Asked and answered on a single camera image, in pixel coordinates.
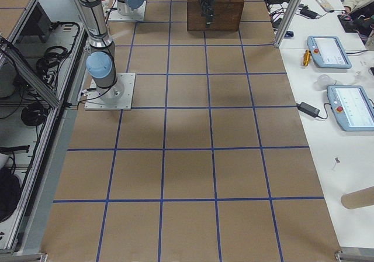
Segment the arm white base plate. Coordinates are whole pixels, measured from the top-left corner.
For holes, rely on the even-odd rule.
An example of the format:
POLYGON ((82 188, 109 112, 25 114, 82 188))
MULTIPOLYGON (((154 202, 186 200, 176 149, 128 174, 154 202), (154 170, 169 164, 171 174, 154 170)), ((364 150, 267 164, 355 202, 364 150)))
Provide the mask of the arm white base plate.
POLYGON ((88 92, 84 106, 86 111, 131 110, 136 74, 117 73, 116 75, 116 84, 105 95, 99 97, 106 91, 101 88, 88 92))
POLYGON ((143 22, 146 12, 146 4, 147 1, 145 0, 143 4, 137 8, 132 9, 126 3, 118 3, 116 1, 113 4, 113 8, 109 15, 109 22, 143 22))

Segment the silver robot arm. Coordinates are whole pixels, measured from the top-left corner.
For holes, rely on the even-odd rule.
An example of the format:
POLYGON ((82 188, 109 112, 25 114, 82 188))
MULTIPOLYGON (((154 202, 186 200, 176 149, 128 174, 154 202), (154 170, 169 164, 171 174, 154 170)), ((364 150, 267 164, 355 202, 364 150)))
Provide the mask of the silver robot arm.
MULTIPOLYGON (((215 0, 200 0, 206 24, 213 20, 215 0)), ((95 87, 92 95, 84 101, 85 108, 98 110, 129 110, 132 105, 134 73, 118 73, 115 65, 115 43, 109 34, 102 8, 102 0, 76 0, 86 31, 91 54, 86 59, 86 70, 95 87)))
POLYGON ((122 16, 127 16, 140 8, 144 0, 117 0, 117 11, 122 16))

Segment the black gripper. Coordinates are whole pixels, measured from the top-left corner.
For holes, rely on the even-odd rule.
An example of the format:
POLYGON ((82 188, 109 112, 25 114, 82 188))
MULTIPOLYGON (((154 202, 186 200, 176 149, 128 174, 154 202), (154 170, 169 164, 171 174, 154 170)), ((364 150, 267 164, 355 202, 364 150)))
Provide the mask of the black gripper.
POLYGON ((213 5, 215 0, 199 0, 201 16, 206 17, 206 28, 209 28, 213 21, 213 5))

